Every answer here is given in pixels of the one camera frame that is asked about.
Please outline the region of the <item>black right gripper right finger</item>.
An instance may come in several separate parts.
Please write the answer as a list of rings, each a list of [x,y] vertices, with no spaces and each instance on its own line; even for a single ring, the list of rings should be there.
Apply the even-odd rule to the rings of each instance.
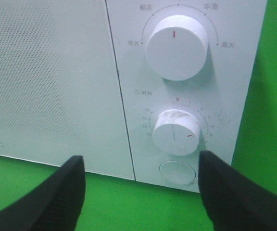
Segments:
[[[199,190],[215,231],[277,231],[277,195],[211,151],[200,152]]]

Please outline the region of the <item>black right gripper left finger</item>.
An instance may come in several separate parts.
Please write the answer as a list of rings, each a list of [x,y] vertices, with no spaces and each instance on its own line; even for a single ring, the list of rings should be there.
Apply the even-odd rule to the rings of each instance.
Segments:
[[[83,157],[75,155],[31,192],[0,210],[0,231],[73,231],[85,192]]]

